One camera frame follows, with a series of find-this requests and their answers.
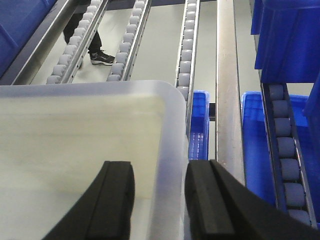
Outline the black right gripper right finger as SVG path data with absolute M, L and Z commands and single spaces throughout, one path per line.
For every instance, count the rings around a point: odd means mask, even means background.
M 191 160 L 185 201 L 193 240 L 318 240 L 320 232 L 277 210 L 224 167 Z

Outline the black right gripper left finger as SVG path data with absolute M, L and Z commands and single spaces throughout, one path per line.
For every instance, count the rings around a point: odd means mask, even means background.
M 128 240 L 135 177 L 128 161 L 105 161 L 99 173 L 46 240 Z

